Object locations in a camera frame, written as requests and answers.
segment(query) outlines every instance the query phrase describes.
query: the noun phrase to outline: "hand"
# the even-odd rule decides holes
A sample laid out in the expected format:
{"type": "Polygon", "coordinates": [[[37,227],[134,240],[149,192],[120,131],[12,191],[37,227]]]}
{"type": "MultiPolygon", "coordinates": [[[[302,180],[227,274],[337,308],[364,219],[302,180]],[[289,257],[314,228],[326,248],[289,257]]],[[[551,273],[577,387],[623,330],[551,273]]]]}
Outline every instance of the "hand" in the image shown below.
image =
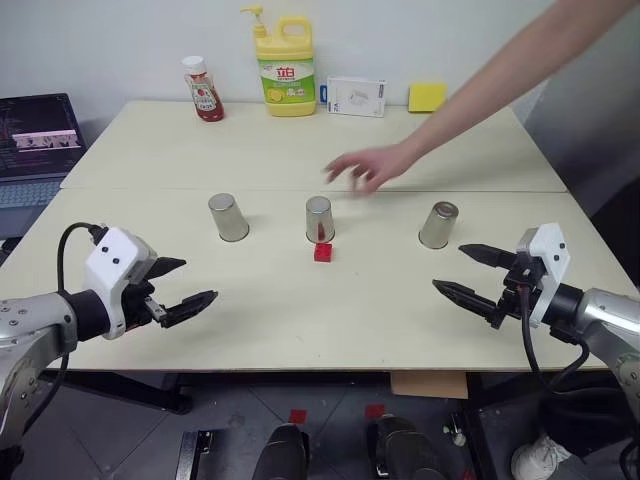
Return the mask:
{"type": "Polygon", "coordinates": [[[375,192],[386,181],[402,175],[416,160],[416,156],[407,152],[400,143],[345,153],[325,168],[329,172],[327,183],[333,182],[347,168],[353,168],[351,171],[353,191],[368,195],[375,192]],[[362,176],[364,176],[364,183],[358,185],[362,176]]]}

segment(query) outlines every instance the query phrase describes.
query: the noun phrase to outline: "metal cup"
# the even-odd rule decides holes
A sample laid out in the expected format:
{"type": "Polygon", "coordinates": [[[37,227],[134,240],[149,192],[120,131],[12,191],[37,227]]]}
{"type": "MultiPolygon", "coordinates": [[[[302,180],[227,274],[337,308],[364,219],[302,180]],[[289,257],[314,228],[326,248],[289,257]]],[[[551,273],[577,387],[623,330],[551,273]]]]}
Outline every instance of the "metal cup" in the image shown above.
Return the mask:
{"type": "Polygon", "coordinates": [[[242,216],[233,195],[218,193],[209,199],[209,208],[216,222],[220,238],[225,242],[237,242],[249,234],[249,224],[242,216]]]}
{"type": "Polygon", "coordinates": [[[446,247],[456,218],[458,218],[458,207],[453,203],[436,203],[418,234],[420,243],[433,249],[446,247]]]}
{"type": "Polygon", "coordinates": [[[335,234],[331,202],[326,197],[311,197],[307,200],[307,238],[313,243],[326,243],[335,234]]]}

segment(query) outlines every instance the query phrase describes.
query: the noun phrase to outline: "white shoe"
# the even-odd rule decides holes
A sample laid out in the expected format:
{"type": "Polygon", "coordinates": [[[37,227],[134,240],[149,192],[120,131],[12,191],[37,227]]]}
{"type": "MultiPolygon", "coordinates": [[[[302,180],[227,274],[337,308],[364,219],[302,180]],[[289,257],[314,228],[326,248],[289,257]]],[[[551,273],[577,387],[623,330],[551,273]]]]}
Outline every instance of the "white shoe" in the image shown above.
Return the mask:
{"type": "Polygon", "coordinates": [[[516,480],[547,480],[560,462],[571,454],[543,434],[533,445],[523,445],[511,457],[511,474],[516,480]]]}

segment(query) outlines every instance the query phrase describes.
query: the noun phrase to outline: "white wall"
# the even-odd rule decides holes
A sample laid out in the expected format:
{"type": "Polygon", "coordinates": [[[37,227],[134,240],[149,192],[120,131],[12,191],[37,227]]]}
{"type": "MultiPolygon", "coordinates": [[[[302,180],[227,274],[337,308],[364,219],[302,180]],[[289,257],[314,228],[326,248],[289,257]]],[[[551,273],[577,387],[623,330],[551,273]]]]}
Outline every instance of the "white wall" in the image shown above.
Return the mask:
{"type": "MultiPolygon", "coordinates": [[[[204,55],[223,100],[260,101],[252,18],[238,0],[0,0],[0,97],[68,92],[92,141],[133,98],[187,99],[180,60],[204,55]]],[[[467,80],[551,0],[266,0],[264,21],[311,18],[318,78],[467,80]]],[[[524,120],[539,90],[516,103],[524,120]]]]}
{"type": "Polygon", "coordinates": [[[589,215],[640,177],[640,7],[549,80],[525,126],[589,215]]]}

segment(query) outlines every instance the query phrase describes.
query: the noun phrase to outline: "white table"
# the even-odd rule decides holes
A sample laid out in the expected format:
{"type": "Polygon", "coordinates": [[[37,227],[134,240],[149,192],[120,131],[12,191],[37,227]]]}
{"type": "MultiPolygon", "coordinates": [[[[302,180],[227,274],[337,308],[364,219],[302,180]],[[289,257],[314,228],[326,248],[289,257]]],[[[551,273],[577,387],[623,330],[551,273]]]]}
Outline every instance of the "white table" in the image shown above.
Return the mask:
{"type": "MultiPolygon", "coordinates": [[[[397,142],[426,117],[390,107],[384,118],[276,118],[263,105],[226,104],[205,123],[188,102],[129,103],[63,183],[64,188],[206,188],[345,191],[325,184],[338,155],[397,142]]],[[[429,154],[385,190],[564,192],[564,184],[510,109],[429,154]]]]}
{"type": "MultiPolygon", "coordinates": [[[[566,193],[390,192],[369,198],[328,194],[336,224],[334,261],[313,261],[305,238],[305,200],[316,192],[234,190],[250,235],[218,238],[207,200],[215,190],[63,190],[0,269],[3,298],[55,289],[55,249],[75,221],[105,222],[141,236],[159,255],[188,264],[154,281],[172,304],[198,291],[220,297],[170,330],[148,325],[115,341],[79,345],[71,368],[95,370],[322,370],[528,368],[520,326],[501,330],[441,296],[431,280],[449,279],[496,300],[505,271],[457,250],[487,243],[513,250],[525,229],[557,221],[572,262],[566,282],[636,295],[632,283],[578,205],[566,193]],[[417,239],[434,202],[460,208],[450,245],[417,239]]],[[[68,246],[67,285],[80,287],[90,251],[83,235],[68,246]]],[[[544,367],[560,368],[576,349],[533,335],[544,367]]],[[[600,365],[591,358],[589,365],[600,365]]]]}

